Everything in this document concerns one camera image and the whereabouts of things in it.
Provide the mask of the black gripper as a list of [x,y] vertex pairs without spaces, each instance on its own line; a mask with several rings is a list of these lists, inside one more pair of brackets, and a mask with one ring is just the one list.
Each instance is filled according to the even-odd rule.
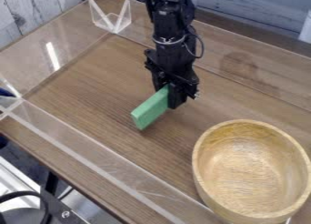
[[145,49],[145,68],[152,74],[154,90],[169,83],[168,107],[176,109],[186,101],[196,98],[198,78],[193,70],[196,60],[196,39],[186,36],[184,41],[173,45],[154,45]]

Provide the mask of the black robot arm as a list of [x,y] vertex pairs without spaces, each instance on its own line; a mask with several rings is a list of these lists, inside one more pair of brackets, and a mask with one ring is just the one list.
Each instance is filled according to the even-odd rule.
[[196,98],[198,77],[194,61],[196,42],[202,41],[192,26],[196,7],[192,0],[138,0],[144,2],[150,23],[154,49],[146,49],[144,66],[153,79],[154,90],[168,88],[168,107],[176,109],[186,98]]

